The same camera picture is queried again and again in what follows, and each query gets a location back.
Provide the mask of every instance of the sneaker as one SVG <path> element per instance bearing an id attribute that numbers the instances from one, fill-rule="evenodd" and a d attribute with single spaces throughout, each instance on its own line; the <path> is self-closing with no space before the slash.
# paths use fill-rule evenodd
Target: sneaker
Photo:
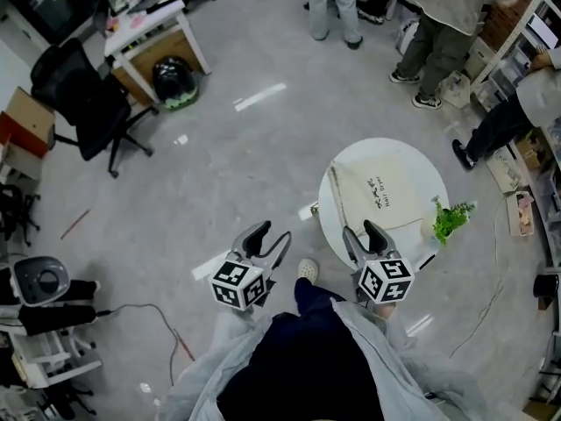
<path id="1" fill-rule="evenodd" d="M 413 97 L 412 101 L 417 108 L 440 109 L 440 107 L 442 106 L 442 101 L 437 96 L 425 100 L 419 94 L 417 94 Z"/>
<path id="2" fill-rule="evenodd" d="M 319 267 L 311 259 L 302 259 L 298 264 L 298 279 L 305 277 L 311 283 L 316 283 L 319 276 Z"/>
<path id="3" fill-rule="evenodd" d="M 369 10 L 370 8 L 367 2 L 357 1 L 357 13 L 359 14 L 359 18 L 363 18 L 367 22 L 375 25 L 382 25 L 384 23 L 383 16 L 374 16 Z"/>
<path id="4" fill-rule="evenodd" d="M 419 75 L 401 76 L 397 70 L 394 70 L 389 76 L 389 81 L 395 82 L 396 84 L 417 84 L 421 81 L 421 77 Z"/>
<path id="5" fill-rule="evenodd" d="M 454 150 L 454 154 L 458 158 L 460 164 L 466 172 L 472 171 L 475 167 L 477 161 L 472 161 L 470 157 L 465 152 L 465 147 L 461 144 L 458 139 L 454 139 L 452 141 L 452 150 Z"/>
<path id="6" fill-rule="evenodd" d="M 360 47 L 360 44 L 362 44 L 362 38 L 360 38 L 359 42 L 347 42 L 347 46 L 351 50 L 358 50 L 359 47 Z"/>

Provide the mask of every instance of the wire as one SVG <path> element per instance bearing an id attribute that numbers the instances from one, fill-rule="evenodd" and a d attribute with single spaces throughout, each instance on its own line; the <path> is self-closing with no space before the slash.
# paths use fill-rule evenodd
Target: wire
<path id="1" fill-rule="evenodd" d="M 168 366 L 169 367 L 169 380 L 171 381 L 172 386 L 174 386 L 174 373 L 173 373 L 172 368 L 173 368 L 173 365 L 174 365 L 174 356 L 175 356 L 175 353 L 177 352 L 177 346 L 179 345 L 179 339 L 178 339 L 177 335 L 175 334 L 175 331 L 172 328 L 172 326 L 169 325 L 169 323 L 167 322 L 167 319 L 166 319 L 166 316 L 164 315 L 164 312 L 156 304 L 151 304 L 151 303 L 147 303 L 147 304 L 123 304 L 123 305 L 120 305 L 116 309 L 113 309 L 113 310 L 101 310 L 101 311 L 97 312 L 97 316 L 98 317 L 106 317 L 106 316 L 111 315 L 113 313 L 120 312 L 125 307 L 138 307 L 138 308 L 152 307 L 152 308 L 154 308 L 160 314 L 162 321 L 166 325 L 166 328 L 174 336 L 174 349 L 172 350 L 172 353 L 169 356 L 169 366 Z"/>
<path id="2" fill-rule="evenodd" d="M 505 202 L 505 200 L 508 197 L 505 196 L 504 198 L 501 199 L 501 202 L 499 204 L 497 204 L 497 208 L 494 210 L 494 222 L 493 222 L 493 231 L 494 231 L 494 265 L 497 268 L 497 271 L 499 272 L 499 281 L 497 282 L 497 285 L 495 286 L 494 289 L 494 294 L 491 297 L 491 300 L 489 301 L 489 304 L 487 306 L 485 306 L 483 308 L 483 310 L 479 313 L 479 322 L 477 323 L 477 325 L 475 326 L 475 329 L 473 329 L 472 333 L 467 337 L 467 339 L 465 339 L 464 341 L 462 341 L 458 346 L 456 346 L 456 349 L 454 349 L 452 351 L 452 354 L 450 354 L 450 356 L 448 356 L 449 359 L 451 359 L 452 355 L 454 355 L 456 353 L 456 351 L 462 347 L 463 345 L 465 345 L 465 343 L 467 343 L 472 337 L 473 335 L 475 335 L 475 332 L 479 329 L 479 327 L 483 324 L 483 322 L 485 321 L 486 316 L 489 314 L 489 311 L 491 310 L 491 307 L 493 306 L 494 302 L 499 298 L 499 295 L 502 292 L 503 289 L 503 283 L 504 283 L 504 275 L 501 272 L 501 267 L 499 267 L 499 248 L 497 246 L 498 243 L 498 239 L 497 239 L 497 214 L 499 213 L 499 208 L 502 206 L 502 204 Z"/>

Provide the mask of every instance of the black shoe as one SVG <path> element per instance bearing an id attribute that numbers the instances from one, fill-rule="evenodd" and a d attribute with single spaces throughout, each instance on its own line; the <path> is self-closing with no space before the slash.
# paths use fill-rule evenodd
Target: black shoe
<path id="1" fill-rule="evenodd" d="M 370 12 L 370 6 L 367 2 L 360 2 L 357 0 L 357 13 L 359 14 L 359 18 L 363 18 L 371 24 L 382 25 L 384 23 L 383 16 L 375 16 Z"/>
<path id="2" fill-rule="evenodd" d="M 359 42 L 347 42 L 347 46 L 351 50 L 358 50 L 359 47 L 360 47 L 360 44 L 362 44 L 362 38 L 360 38 Z"/>
<path id="3" fill-rule="evenodd" d="M 417 108 L 423 108 L 423 109 L 440 109 L 442 106 L 442 100 L 440 98 L 438 98 L 437 96 L 433 96 L 432 98 L 428 98 L 428 99 L 424 99 L 421 97 L 420 94 L 417 94 L 413 97 L 413 99 L 411 100 L 413 102 L 413 104 L 417 107 Z"/>
<path id="4" fill-rule="evenodd" d="M 459 163 L 462 164 L 464 170 L 466 172 L 472 171 L 477 162 L 473 162 L 472 160 L 470 160 L 470 158 L 467 156 L 467 153 L 465 152 L 464 146 L 458 139 L 454 139 L 452 141 L 452 150 L 454 150 L 454 154 L 456 154 L 456 157 L 458 158 Z"/>
<path id="5" fill-rule="evenodd" d="M 421 78 L 419 75 L 411 77 L 401 76 L 397 70 L 394 70 L 389 76 L 389 81 L 395 82 L 396 84 L 417 84 L 421 81 Z"/>

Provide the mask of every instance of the white shoe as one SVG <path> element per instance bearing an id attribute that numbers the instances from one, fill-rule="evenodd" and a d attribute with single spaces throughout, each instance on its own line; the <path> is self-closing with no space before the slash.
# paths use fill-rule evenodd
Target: white shoe
<path id="1" fill-rule="evenodd" d="M 318 276 L 319 267 L 313 260 L 307 258 L 300 260 L 298 264 L 298 278 L 305 277 L 311 283 L 315 283 Z"/>

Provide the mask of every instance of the gray floor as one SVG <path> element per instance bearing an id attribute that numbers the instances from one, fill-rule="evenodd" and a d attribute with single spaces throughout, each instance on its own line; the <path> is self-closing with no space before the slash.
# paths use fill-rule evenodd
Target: gray floor
<path id="1" fill-rule="evenodd" d="M 124 152 L 118 179 L 106 172 L 109 152 L 91 162 L 70 146 L 48 156 L 36 218 L 43 226 L 33 253 L 60 258 L 73 277 L 99 279 L 96 305 L 157 303 L 196 356 L 205 352 L 218 307 L 193 268 L 225 250 L 248 225 L 273 221 L 274 233 L 294 241 L 266 311 L 295 310 L 291 295 L 302 256 L 322 267 L 320 284 L 349 296 L 349 270 L 327 246 L 315 220 L 298 210 L 317 199 L 330 160 L 360 139 L 389 137 L 424 153 L 444 179 L 451 202 L 477 200 L 472 222 L 417 275 L 398 312 L 420 345 L 451 355 L 480 382 L 490 403 L 522 406 L 553 327 L 552 310 L 532 297 L 538 235 L 514 239 L 504 204 L 497 212 L 498 263 L 504 289 L 477 331 L 500 280 L 495 266 L 494 213 L 503 198 L 485 166 L 466 174 L 455 160 L 448 130 L 477 123 L 471 111 L 445 105 L 416 109 L 415 90 L 387 75 L 400 56 L 391 23 L 361 22 L 364 45 L 341 40 L 338 20 L 324 42 L 307 32 L 305 0 L 217 0 L 194 11 L 195 36 L 213 73 L 192 107 L 147 119 L 135 132 L 155 148 L 152 158 Z M 287 88 L 237 112 L 233 102 L 277 83 Z M 64 122 L 58 123 L 67 131 Z M 182 134 L 188 143 L 174 143 Z M 61 234 L 90 213 L 64 240 Z M 89 374 L 98 419 L 151 419 L 141 382 L 162 395 L 173 340 L 150 309 L 125 309 L 92 325 L 104 366 Z M 189 365 L 180 349 L 177 376 Z"/>

